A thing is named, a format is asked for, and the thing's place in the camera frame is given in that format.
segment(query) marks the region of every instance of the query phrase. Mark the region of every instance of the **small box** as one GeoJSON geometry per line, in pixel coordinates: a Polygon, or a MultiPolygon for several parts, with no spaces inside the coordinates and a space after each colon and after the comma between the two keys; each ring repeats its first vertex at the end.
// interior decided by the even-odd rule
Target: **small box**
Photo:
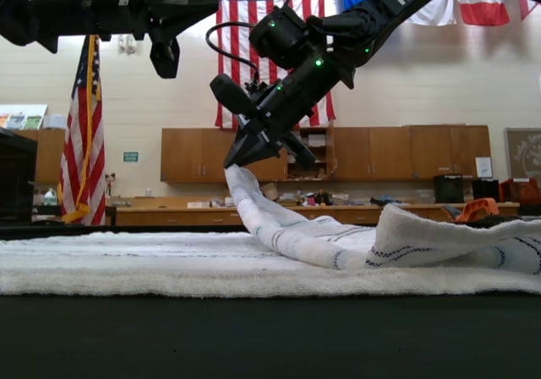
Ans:
{"type": "Polygon", "coordinates": [[[276,188],[276,183],[268,183],[263,186],[261,186],[261,191],[263,191],[263,194],[265,197],[269,200],[278,200],[278,189],[276,188]]]}
{"type": "Polygon", "coordinates": [[[189,201],[188,208],[210,208],[209,201],[189,201]]]}
{"type": "Polygon", "coordinates": [[[326,146],[326,136],[325,134],[311,134],[308,135],[308,146],[312,147],[320,147],[320,146],[326,146]]]}
{"type": "Polygon", "coordinates": [[[66,129],[68,119],[63,115],[46,115],[43,117],[43,129],[66,129]]]}

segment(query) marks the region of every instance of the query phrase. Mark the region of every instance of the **red object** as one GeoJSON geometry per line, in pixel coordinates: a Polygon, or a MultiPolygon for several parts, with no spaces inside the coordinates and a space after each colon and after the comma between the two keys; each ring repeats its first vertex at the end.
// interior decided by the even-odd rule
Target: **red object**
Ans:
{"type": "MultiPolygon", "coordinates": [[[[281,7],[283,0],[220,0],[216,23],[241,21],[256,24],[272,10],[275,4],[281,7]]],[[[325,16],[325,0],[292,0],[290,6],[299,17],[304,19],[308,18],[309,15],[325,16]]],[[[278,78],[284,79],[287,76],[285,69],[278,68],[269,59],[260,58],[257,55],[250,46],[248,28],[233,26],[218,30],[218,47],[256,63],[260,69],[260,80],[267,85],[274,83],[278,78]]],[[[244,83],[250,81],[253,70],[243,63],[219,55],[218,73],[228,74],[243,87],[244,83]]],[[[321,126],[335,119],[331,94],[327,94],[312,111],[314,114],[310,118],[303,118],[299,127],[321,126]]],[[[221,104],[218,104],[216,127],[237,128],[233,115],[221,104]]]]}
{"type": "Polygon", "coordinates": [[[504,0],[458,0],[462,20],[468,25],[499,26],[511,20],[504,0]]]}
{"type": "Polygon", "coordinates": [[[65,222],[105,223],[105,144],[101,121],[100,43],[87,36],[71,96],[58,198],[65,222]]]}
{"type": "Polygon", "coordinates": [[[502,201],[512,201],[520,204],[541,204],[538,181],[536,179],[509,179],[500,184],[502,201]]]}

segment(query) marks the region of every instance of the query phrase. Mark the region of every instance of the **black table surface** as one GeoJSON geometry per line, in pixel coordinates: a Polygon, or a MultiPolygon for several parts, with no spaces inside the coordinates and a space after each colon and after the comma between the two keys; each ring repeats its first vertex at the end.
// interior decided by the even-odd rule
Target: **black table surface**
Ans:
{"type": "Polygon", "coordinates": [[[0,297],[6,378],[538,377],[541,298],[0,297]]]}

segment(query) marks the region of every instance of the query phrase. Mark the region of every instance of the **white towel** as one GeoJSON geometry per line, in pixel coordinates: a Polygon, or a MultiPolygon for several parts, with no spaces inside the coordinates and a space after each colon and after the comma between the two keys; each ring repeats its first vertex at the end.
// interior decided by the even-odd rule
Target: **white towel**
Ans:
{"type": "Polygon", "coordinates": [[[374,236],[372,228],[342,225],[330,217],[310,222],[267,200],[245,169],[231,167],[226,176],[249,232],[269,248],[299,261],[337,270],[453,266],[541,273],[539,221],[474,229],[387,206],[374,236]]]}

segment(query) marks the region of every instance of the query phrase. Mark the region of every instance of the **cabinet door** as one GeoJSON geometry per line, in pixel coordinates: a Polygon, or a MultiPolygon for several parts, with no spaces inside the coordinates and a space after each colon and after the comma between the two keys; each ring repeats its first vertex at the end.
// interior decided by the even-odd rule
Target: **cabinet door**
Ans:
{"type": "Polygon", "coordinates": [[[201,129],[162,129],[161,181],[200,181],[202,143],[201,129]]]}
{"type": "Polygon", "coordinates": [[[491,157],[489,127],[467,127],[467,137],[470,143],[470,167],[471,175],[478,178],[476,157],[491,157]]]}
{"type": "Polygon", "coordinates": [[[459,173],[465,178],[472,178],[475,167],[470,153],[470,140],[468,127],[453,127],[450,130],[451,155],[453,159],[453,173],[459,173]]]}
{"type": "Polygon", "coordinates": [[[334,180],[370,179],[368,128],[335,128],[334,180]]]}
{"type": "Polygon", "coordinates": [[[453,171],[465,179],[476,178],[476,157],[490,157],[489,128],[486,126],[451,128],[453,171]]]}
{"type": "Polygon", "coordinates": [[[409,127],[413,175],[431,179],[453,172],[451,142],[447,127],[409,127]]]}
{"type": "Polygon", "coordinates": [[[411,179],[409,129],[371,128],[369,135],[372,178],[411,179]]]}
{"type": "Polygon", "coordinates": [[[60,183],[64,129],[41,129],[37,133],[36,183],[60,183]]]}
{"type": "Polygon", "coordinates": [[[225,182],[223,164],[235,140],[235,133],[227,129],[202,129],[203,161],[201,180],[225,182]]]}
{"type": "Polygon", "coordinates": [[[280,157],[272,157],[264,161],[252,163],[246,167],[259,181],[287,179],[287,151],[282,149],[280,157]]]}

